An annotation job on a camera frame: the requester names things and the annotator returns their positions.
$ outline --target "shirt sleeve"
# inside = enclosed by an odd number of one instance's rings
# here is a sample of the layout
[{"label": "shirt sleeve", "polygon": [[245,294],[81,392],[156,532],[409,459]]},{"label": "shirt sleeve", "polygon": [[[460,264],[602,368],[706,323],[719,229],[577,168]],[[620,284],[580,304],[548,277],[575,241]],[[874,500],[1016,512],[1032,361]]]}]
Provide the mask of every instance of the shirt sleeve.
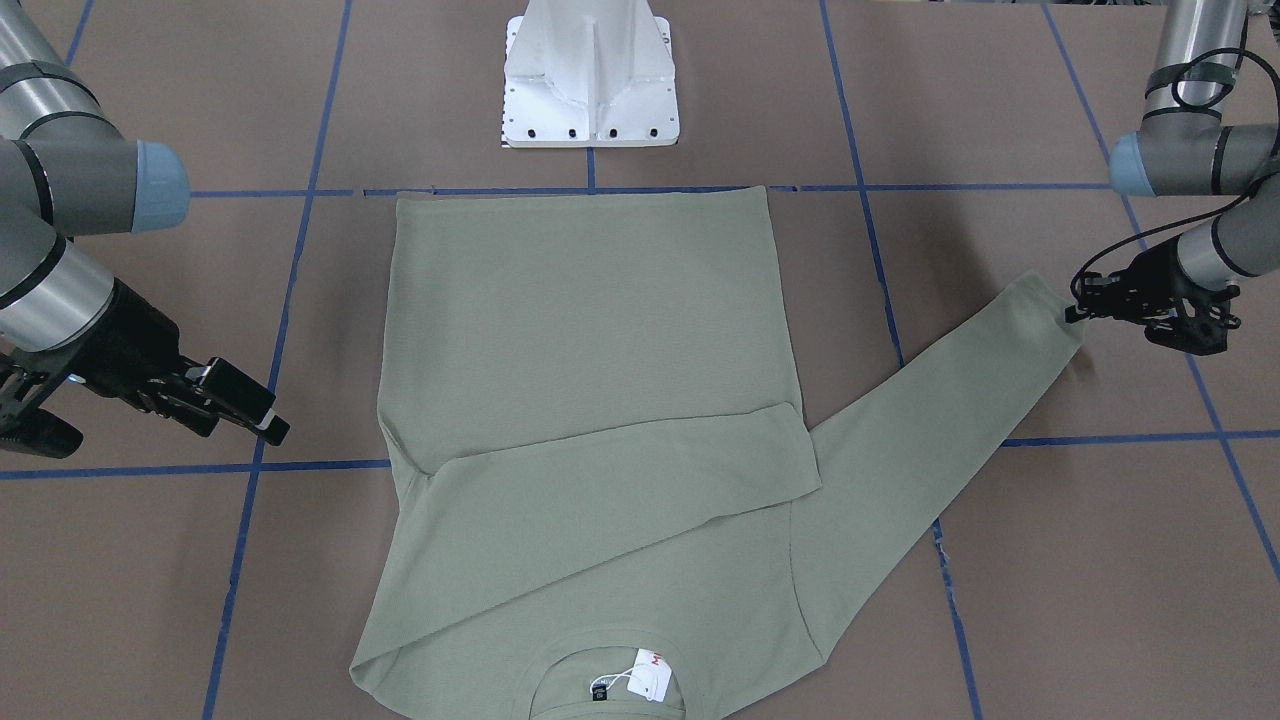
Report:
[{"label": "shirt sleeve", "polygon": [[823,487],[792,505],[792,571],[824,657],[1079,348],[1083,328],[1064,307],[1025,274],[814,428]]}]

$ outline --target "white tag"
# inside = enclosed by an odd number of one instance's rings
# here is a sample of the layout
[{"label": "white tag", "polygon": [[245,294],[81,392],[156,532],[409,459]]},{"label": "white tag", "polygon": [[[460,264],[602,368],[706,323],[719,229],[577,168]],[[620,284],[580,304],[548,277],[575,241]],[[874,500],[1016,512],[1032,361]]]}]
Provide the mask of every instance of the white tag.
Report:
[{"label": "white tag", "polygon": [[667,685],[669,684],[671,665],[667,665],[667,661],[657,652],[640,648],[636,652],[635,666],[631,667],[627,689],[650,702],[662,702],[667,697]]}]

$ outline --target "blue end cap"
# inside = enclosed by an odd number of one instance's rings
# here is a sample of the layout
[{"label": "blue end cap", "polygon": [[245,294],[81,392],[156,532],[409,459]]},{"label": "blue end cap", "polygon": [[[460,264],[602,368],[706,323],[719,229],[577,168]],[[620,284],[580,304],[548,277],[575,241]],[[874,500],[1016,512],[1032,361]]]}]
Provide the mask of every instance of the blue end cap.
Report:
[{"label": "blue end cap", "polygon": [[138,186],[133,195],[133,232],[182,224],[191,205],[187,168],[159,142],[138,141]]},{"label": "blue end cap", "polygon": [[1138,149],[1138,133],[1130,132],[1116,141],[1111,149],[1111,188],[1120,195],[1140,195],[1155,197],[1147,179],[1147,167],[1142,164],[1142,151]]}]

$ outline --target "green shirt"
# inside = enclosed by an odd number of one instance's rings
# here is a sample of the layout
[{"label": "green shirt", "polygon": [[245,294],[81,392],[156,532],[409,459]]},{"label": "green shirt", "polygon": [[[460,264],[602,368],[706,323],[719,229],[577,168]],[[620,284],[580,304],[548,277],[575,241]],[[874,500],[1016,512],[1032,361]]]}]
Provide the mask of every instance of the green shirt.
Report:
[{"label": "green shirt", "polygon": [[[810,433],[763,188],[398,218],[401,512],[351,671],[411,717],[718,720],[790,684],[1080,342],[1020,278]],[[662,702],[593,701],[637,648]]]}]

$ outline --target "white metal bracket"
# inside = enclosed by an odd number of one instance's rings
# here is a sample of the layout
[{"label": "white metal bracket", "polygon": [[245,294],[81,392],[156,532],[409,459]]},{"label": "white metal bracket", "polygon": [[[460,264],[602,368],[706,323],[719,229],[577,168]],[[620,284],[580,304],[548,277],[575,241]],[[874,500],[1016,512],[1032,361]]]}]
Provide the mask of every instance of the white metal bracket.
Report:
[{"label": "white metal bracket", "polygon": [[648,0],[530,0],[507,23],[502,143],[645,147],[680,138],[671,24]]}]

